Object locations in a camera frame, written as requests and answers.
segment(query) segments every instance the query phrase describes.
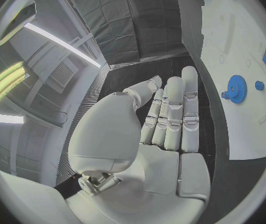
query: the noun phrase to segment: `dark floor mat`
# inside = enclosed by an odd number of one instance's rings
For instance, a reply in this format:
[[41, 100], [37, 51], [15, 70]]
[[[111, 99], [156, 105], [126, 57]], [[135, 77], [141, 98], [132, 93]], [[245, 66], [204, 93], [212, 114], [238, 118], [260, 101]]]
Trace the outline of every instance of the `dark floor mat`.
[[[195, 67], [194, 62], [190, 56], [156, 60], [119, 68], [117, 70], [112, 70], [108, 73], [105, 79], [98, 101], [113, 92], [122, 92], [125, 88], [139, 82], [146, 81], [155, 75], [159, 75], [162, 78], [162, 88], [164, 88], [164, 86], [167, 84], [167, 80], [172, 76], [181, 76], [181, 71], [186, 66]], [[201, 120], [199, 133], [199, 153], [201, 153], [205, 158], [212, 181], [214, 175], [216, 153], [214, 123], [210, 114], [209, 99], [207, 97], [206, 90], [200, 79], [200, 76], [198, 76], [198, 93], [199, 116]], [[141, 125], [143, 125], [145, 121], [152, 103], [152, 99], [142, 108], [136, 111]]]

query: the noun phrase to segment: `blue knob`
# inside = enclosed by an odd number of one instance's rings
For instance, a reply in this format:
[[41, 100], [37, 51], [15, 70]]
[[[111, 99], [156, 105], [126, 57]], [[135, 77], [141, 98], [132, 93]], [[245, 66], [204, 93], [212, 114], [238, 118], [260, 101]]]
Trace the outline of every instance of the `blue knob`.
[[262, 81], [256, 81], [256, 89], [258, 91], [263, 91], [265, 89], [265, 85]]
[[230, 99], [229, 98], [229, 93], [227, 91], [222, 92], [221, 93], [221, 97], [224, 98], [224, 99], [226, 99], [226, 100], [229, 100]]

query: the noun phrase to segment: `air vent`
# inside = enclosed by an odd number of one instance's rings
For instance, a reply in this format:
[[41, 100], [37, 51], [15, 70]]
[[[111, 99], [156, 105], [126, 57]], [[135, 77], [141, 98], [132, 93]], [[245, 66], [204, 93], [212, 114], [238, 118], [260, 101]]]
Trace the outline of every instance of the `air vent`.
[[73, 75], [74, 72], [63, 62], [51, 73], [51, 77], [63, 87], [66, 87]]

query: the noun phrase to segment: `white robotic hand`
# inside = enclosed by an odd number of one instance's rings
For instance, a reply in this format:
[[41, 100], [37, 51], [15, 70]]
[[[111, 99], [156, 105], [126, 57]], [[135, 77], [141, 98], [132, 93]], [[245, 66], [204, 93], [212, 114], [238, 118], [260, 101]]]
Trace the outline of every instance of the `white robotic hand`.
[[161, 84], [161, 78], [155, 76], [123, 93], [110, 94], [79, 121], [69, 144], [69, 162], [75, 172], [83, 175], [79, 184], [90, 195], [116, 185], [119, 180], [113, 174], [126, 170], [135, 160], [141, 133], [135, 111]]

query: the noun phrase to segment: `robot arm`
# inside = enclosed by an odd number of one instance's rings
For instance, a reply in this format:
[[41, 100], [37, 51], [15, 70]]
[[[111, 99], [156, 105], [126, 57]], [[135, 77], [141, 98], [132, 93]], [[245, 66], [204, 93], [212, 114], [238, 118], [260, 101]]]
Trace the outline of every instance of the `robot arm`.
[[79, 184], [87, 193], [95, 195], [116, 185], [119, 180], [114, 173], [133, 163], [141, 130], [135, 111], [161, 84], [161, 78], [155, 76], [110, 94], [82, 117], [70, 140], [69, 162], [75, 172], [83, 175]]

